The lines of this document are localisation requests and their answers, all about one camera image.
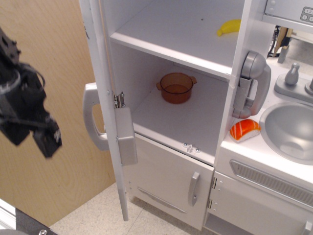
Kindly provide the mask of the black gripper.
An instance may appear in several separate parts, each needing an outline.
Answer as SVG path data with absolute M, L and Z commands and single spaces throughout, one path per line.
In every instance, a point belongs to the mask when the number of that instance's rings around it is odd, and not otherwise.
M 0 130 L 15 145 L 29 133 L 45 158 L 62 146 L 57 122 L 44 108 L 45 79 L 28 64 L 0 64 Z

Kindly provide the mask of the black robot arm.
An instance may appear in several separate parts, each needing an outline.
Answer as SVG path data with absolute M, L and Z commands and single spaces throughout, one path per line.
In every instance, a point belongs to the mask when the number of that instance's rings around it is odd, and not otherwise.
M 15 145 L 32 133 L 46 158 L 62 146 L 61 131 L 44 108 L 44 77 L 19 61 L 17 43 L 0 33 L 0 130 Z

